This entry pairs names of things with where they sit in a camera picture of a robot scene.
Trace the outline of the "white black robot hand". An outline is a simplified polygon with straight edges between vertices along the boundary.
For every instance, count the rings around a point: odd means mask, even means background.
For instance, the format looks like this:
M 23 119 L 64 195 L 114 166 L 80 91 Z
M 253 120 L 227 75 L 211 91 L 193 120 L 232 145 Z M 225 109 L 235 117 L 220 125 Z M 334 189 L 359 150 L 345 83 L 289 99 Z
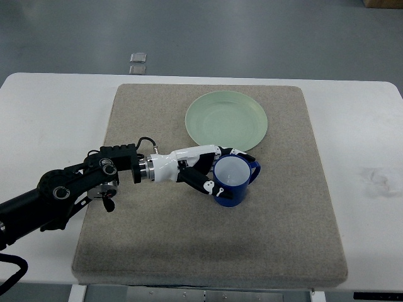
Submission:
M 140 161 L 140 171 L 143 179 L 184 182 L 203 194 L 215 197 L 224 189 L 213 180 L 213 167 L 219 158 L 231 154 L 240 155 L 249 162 L 256 161 L 254 157 L 234 148 L 203 145 L 175 150 L 168 155 L 151 154 Z

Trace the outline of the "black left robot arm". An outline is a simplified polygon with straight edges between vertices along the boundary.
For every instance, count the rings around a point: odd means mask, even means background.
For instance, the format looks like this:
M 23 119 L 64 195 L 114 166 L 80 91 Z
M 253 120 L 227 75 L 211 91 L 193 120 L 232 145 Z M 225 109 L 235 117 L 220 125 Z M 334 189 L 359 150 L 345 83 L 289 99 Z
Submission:
M 130 171 L 134 183 L 154 178 L 152 164 L 138 148 L 132 143 L 91 150 L 83 163 L 49 171 L 35 189 L 1 203 L 1 248 L 37 229 L 63 230 L 93 199 L 113 211 L 119 172 Z

